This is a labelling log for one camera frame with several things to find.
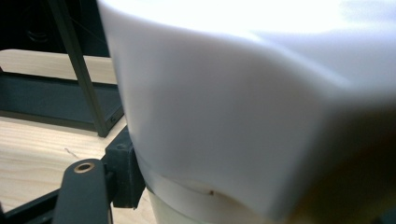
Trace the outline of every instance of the light wood floor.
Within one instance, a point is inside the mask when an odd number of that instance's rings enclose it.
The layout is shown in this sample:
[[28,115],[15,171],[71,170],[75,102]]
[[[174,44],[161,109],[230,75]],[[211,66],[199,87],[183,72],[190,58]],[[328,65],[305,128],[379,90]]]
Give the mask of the light wood floor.
[[[86,57],[92,81],[116,83],[111,61]],[[24,50],[0,51],[4,71],[76,79],[67,55]],[[106,138],[97,133],[0,117],[0,202],[4,211],[27,203],[61,185],[73,162],[105,154],[126,125],[122,118]],[[139,207],[113,209],[115,223],[156,223],[147,192]]]

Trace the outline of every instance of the black shelf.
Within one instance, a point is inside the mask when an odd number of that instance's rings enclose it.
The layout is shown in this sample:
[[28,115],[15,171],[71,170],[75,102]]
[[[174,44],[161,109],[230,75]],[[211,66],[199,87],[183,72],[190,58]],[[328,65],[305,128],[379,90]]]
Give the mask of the black shelf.
[[[110,130],[123,115],[118,87],[92,85]],[[0,116],[96,131],[82,89],[75,80],[2,72]]]

